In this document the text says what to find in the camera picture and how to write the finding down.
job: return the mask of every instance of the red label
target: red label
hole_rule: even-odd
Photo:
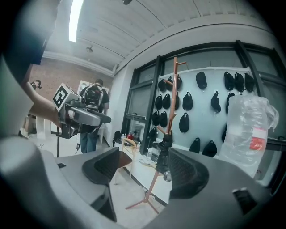
[[[250,149],[252,150],[259,150],[259,151],[264,151],[265,149],[265,139],[263,138],[257,138],[257,137],[252,137],[251,144],[250,144]]]

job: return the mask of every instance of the red brick wall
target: red brick wall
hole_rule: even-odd
[[[111,89],[113,79],[109,76],[98,76],[97,72],[82,66],[43,58],[41,65],[33,66],[30,82],[40,80],[42,89],[37,89],[37,92],[52,100],[61,83],[65,83],[77,91],[81,80],[93,83],[99,78],[103,80],[104,87]]]

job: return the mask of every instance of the plastic bag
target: plastic bag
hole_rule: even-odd
[[[268,99],[258,96],[230,97],[228,109],[227,134],[218,158],[253,178],[266,148],[268,129],[275,129],[279,113]]]

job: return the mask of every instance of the jeans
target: jeans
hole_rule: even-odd
[[[93,133],[80,134],[80,149],[82,153],[95,151],[97,147],[98,130],[99,129],[96,129]]]

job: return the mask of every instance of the white ceiling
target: white ceiling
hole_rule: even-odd
[[[180,23],[223,14],[261,20],[242,0],[133,0],[129,5],[122,0],[84,0],[77,42],[73,43],[68,39],[71,5],[72,0],[63,0],[59,6],[57,26],[47,53],[76,57],[94,68],[100,66],[107,75],[112,75],[117,64],[126,64],[134,58],[143,47],[169,36],[166,31],[177,27],[177,33]],[[92,53],[86,51],[90,46]]]

